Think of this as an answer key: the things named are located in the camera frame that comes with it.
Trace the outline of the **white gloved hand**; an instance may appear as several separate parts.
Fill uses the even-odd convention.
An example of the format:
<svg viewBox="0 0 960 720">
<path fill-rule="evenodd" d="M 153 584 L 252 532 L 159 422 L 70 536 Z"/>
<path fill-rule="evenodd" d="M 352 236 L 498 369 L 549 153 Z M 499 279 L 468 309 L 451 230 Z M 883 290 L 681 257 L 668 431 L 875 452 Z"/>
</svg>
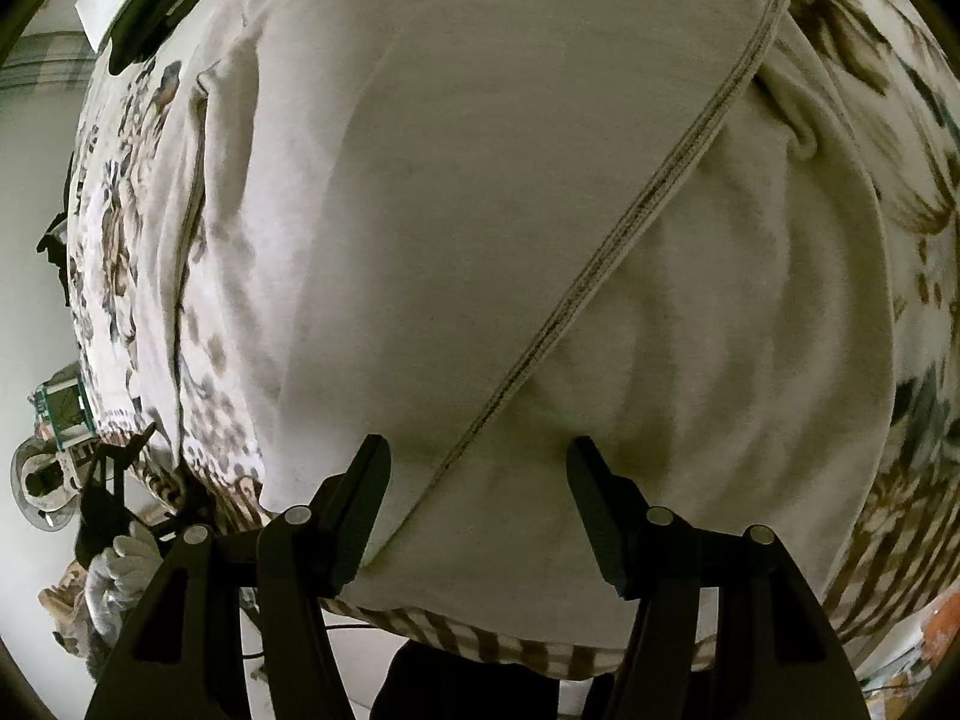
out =
<svg viewBox="0 0 960 720">
<path fill-rule="evenodd" d="M 91 559 L 86 606 L 94 630 L 110 649 L 121 639 L 125 617 L 142 600 L 161 564 L 158 543 L 140 522 Z"/>
</svg>

